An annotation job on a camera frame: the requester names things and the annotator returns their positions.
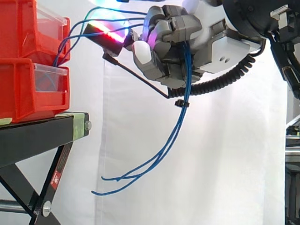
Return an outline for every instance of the red storage bin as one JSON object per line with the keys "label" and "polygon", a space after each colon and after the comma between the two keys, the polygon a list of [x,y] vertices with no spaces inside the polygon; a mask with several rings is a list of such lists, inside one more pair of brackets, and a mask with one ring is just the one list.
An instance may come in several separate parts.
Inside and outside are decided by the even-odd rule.
{"label": "red storage bin", "polygon": [[[70,20],[37,6],[36,0],[0,0],[0,31],[0,58],[29,58],[50,66],[68,36]],[[60,60],[69,49],[70,42]]]}
{"label": "red storage bin", "polygon": [[0,59],[0,124],[54,117],[69,108],[67,67]]}

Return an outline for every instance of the metal leg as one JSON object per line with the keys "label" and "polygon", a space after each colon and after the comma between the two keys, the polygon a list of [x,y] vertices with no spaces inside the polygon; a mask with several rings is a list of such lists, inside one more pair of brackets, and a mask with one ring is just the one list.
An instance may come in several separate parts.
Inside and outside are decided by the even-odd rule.
{"label": "metal leg", "polygon": [[23,209],[33,217],[32,205],[36,204],[38,194],[15,164],[0,169],[0,183]]}
{"label": "metal leg", "polygon": [[32,218],[30,225],[60,225],[51,213],[51,204],[58,188],[73,143],[60,146],[50,167],[39,200],[34,208],[37,218]]}
{"label": "metal leg", "polygon": [[25,209],[16,201],[0,200],[0,211],[27,214]]}

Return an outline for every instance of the blue wire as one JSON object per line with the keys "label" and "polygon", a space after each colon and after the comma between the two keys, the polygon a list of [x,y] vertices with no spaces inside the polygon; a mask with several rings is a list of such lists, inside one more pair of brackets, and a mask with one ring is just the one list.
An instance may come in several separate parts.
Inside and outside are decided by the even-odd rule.
{"label": "blue wire", "polygon": [[[185,57],[187,58],[187,63],[186,63],[186,70],[187,70],[187,74],[191,74],[192,73],[192,62],[191,62],[191,52],[190,52],[190,49],[189,49],[189,46],[187,46],[185,44],[184,46],[184,52],[185,52]],[[189,78],[189,76],[187,76],[187,88],[186,88],[186,93],[185,93],[185,102],[188,102],[189,100],[189,95],[190,95],[190,92],[191,92],[191,85],[189,85],[189,83],[191,84],[191,78]],[[124,174],[122,177],[115,177],[115,178],[103,178],[103,180],[106,180],[106,181],[112,181],[112,180],[116,180],[116,181],[120,181],[122,179],[131,179],[131,178],[135,178],[135,177],[138,177],[138,176],[143,176],[144,174],[148,173],[149,171],[151,171],[157,164],[159,164],[159,162],[166,156],[166,154],[170,151],[170,149],[172,148],[176,138],[177,138],[177,135],[179,133],[179,130],[181,128],[181,125],[183,123],[183,119],[184,119],[184,116],[185,116],[185,113],[186,113],[186,107],[183,108],[184,110],[181,111],[181,114],[180,114],[180,118],[174,128],[174,130],[172,131],[169,139],[167,140],[167,143],[165,144],[165,146],[161,149],[161,151],[159,151],[154,157],[152,157],[150,160],[148,160],[147,162],[143,163],[142,165],[136,167],[135,169],[127,172],[126,174]],[[163,152],[165,151],[165,148],[167,147],[167,145],[169,144],[170,140],[173,138],[173,141],[172,143],[170,144],[167,152],[162,156]],[[150,162],[152,162],[154,159],[156,159],[156,161],[143,173],[140,173],[140,174],[137,174],[137,175],[134,175],[134,176],[128,176],[129,174],[141,169],[142,167],[144,167],[145,165],[149,164]]]}
{"label": "blue wire", "polygon": [[[186,70],[187,70],[187,87],[186,87],[186,90],[185,90],[184,99],[185,99],[185,102],[188,102],[189,96],[190,96],[190,92],[191,92],[191,83],[192,83],[192,60],[191,60],[191,52],[190,52],[189,45],[185,43],[183,45],[183,48],[184,48],[184,52],[185,52],[185,61],[186,61]],[[116,180],[116,181],[119,181],[119,180],[122,180],[122,179],[133,179],[134,178],[131,182],[129,182],[124,187],[122,187],[122,188],[120,188],[118,190],[112,191],[112,192],[97,193],[95,191],[92,191],[92,193],[95,194],[95,195],[98,195],[98,196],[115,194],[115,193],[120,192],[120,191],[124,190],[125,188],[129,187],[134,182],[136,182],[139,178],[141,178],[143,175],[145,175],[146,173],[148,173],[151,170],[153,170],[165,158],[165,156],[168,154],[168,152],[170,151],[170,149],[173,147],[173,145],[174,145],[174,143],[175,143],[175,141],[176,141],[176,139],[178,137],[178,134],[180,132],[180,129],[181,129],[181,126],[182,126],[182,123],[183,123],[186,111],[187,111],[187,108],[183,107],[182,110],[181,110],[178,122],[175,125],[175,128],[172,131],[169,139],[167,140],[166,145],[154,157],[152,157],[150,160],[148,160],[147,162],[143,163],[142,165],[136,167],[135,169],[127,172],[122,177],[109,178],[109,179],[102,178],[103,180]],[[169,144],[170,141],[171,141],[171,143],[170,143],[168,149],[166,150],[166,152],[164,153],[165,148],[167,147],[167,145]],[[128,176],[129,174],[131,174],[131,173],[135,172],[136,170],[138,170],[138,169],[144,167],[145,165],[149,164],[154,159],[156,159],[155,162],[146,171],[144,171],[144,172],[142,172],[140,174],[137,174],[137,175]]]}
{"label": "blue wire", "polygon": [[[126,11],[126,10],[119,10],[119,9],[114,9],[114,8],[105,8],[105,7],[95,7],[95,8],[92,8],[85,16],[85,20],[89,17],[89,15],[93,12],[93,11],[96,11],[98,9],[106,9],[106,10],[110,10],[110,11],[115,11],[115,12],[120,12],[120,13],[128,13],[128,14],[136,14],[136,15],[147,15],[147,13],[141,13],[141,12],[135,12],[135,11]],[[82,23],[82,27],[81,27],[81,31],[80,31],[80,34],[83,33],[83,28],[84,28],[84,25],[85,23],[83,22]],[[73,44],[73,46],[76,46],[78,44],[80,40],[80,37],[78,37],[78,39],[76,40],[76,42]],[[59,50],[59,52],[57,53],[57,56],[53,62],[53,66],[57,67],[57,64],[58,64],[58,59],[59,59],[59,56],[61,54],[61,52],[63,51],[63,48],[61,50]]]}
{"label": "blue wire", "polygon": [[[71,36],[72,32],[74,31],[74,29],[80,25],[81,23],[85,24],[85,23],[88,23],[90,21],[103,21],[103,22],[121,22],[121,21],[133,21],[133,20],[144,20],[145,18],[143,17],[133,17],[133,18],[127,18],[127,19],[115,19],[115,20],[107,20],[107,19],[88,19],[88,20],[82,20],[78,23],[76,23],[72,29],[70,30],[69,34],[68,34],[68,37]],[[81,29],[80,31],[80,34],[79,35],[82,35],[83,34],[83,28]],[[59,63],[59,65],[63,64],[64,61],[66,60],[66,57],[70,54],[70,52],[76,47],[76,45],[78,44],[80,40],[80,37],[77,38],[76,42],[72,45],[72,47],[65,53],[65,56],[64,58],[61,60],[61,62]],[[67,44],[67,40],[63,40],[59,46],[59,50],[58,50],[58,54],[54,60],[54,63],[53,63],[53,66],[57,65],[58,64],[58,59],[59,59],[59,55],[62,53],[64,47],[66,46]]]}
{"label": "blue wire", "polygon": [[[128,27],[122,27],[122,28],[119,28],[119,29],[115,29],[115,30],[112,30],[110,32],[117,32],[117,31],[120,31],[120,30],[126,30],[126,29],[130,29],[130,28],[134,28],[134,27],[140,27],[140,26],[143,26],[143,25],[144,25],[143,23],[139,23],[139,24],[128,26]],[[74,35],[74,36],[66,37],[62,41],[62,43],[63,43],[63,45],[65,45],[68,40],[73,39],[73,38],[93,37],[93,36],[98,36],[98,35],[103,35],[103,34],[105,34],[105,32],[96,32],[96,33],[91,33],[91,34]],[[54,63],[53,63],[54,67],[58,66],[58,59],[59,59],[59,55],[61,54],[61,52],[62,52],[62,50],[58,52],[58,54],[57,54],[57,56],[56,56],[56,58],[54,60]]]}

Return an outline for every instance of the metal table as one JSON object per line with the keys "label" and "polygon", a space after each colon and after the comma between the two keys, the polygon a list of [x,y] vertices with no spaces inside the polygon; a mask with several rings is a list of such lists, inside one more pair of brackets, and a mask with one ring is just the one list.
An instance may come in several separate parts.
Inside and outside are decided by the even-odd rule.
{"label": "metal table", "polygon": [[[30,215],[30,225],[60,225],[51,213],[73,141],[88,136],[87,113],[64,113],[53,119],[0,126],[0,183],[15,201],[0,200],[0,211]],[[38,194],[17,162],[58,148],[42,191]]]}

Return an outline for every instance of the cable tie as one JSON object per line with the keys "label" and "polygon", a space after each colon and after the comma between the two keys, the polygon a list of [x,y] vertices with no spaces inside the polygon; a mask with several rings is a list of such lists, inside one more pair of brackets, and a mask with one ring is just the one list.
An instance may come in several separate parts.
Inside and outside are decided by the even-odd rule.
{"label": "cable tie", "polygon": [[180,107],[180,108],[183,108],[183,107],[186,107],[186,108],[189,108],[189,102],[185,102],[184,100],[182,99],[178,99],[176,102],[175,102],[175,105]]}

